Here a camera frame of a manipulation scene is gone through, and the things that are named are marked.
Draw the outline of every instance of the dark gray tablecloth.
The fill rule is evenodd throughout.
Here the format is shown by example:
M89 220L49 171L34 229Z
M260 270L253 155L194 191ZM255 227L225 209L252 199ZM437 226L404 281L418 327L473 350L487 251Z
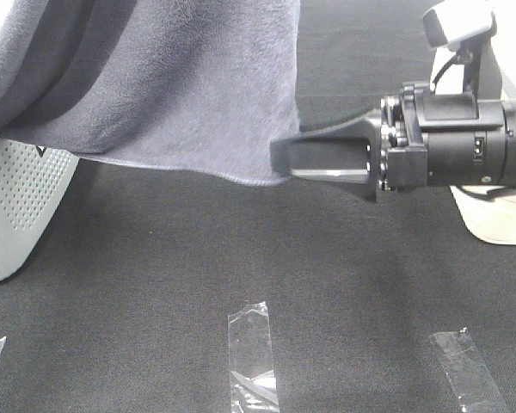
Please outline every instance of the dark gray tablecloth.
M304 123L427 78L427 6L304 1ZM516 247L472 237L448 189L375 205L82 162L0 284L0 413L227 412L227 315L261 300L284 412L457 412L427 338L464 326L516 412Z

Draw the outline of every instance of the gray towel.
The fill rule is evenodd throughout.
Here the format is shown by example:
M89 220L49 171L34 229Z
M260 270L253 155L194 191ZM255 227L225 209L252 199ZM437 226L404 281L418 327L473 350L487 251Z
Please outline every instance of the gray towel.
M298 131L298 12L299 0L17 0L0 35L0 136L280 182L268 146Z

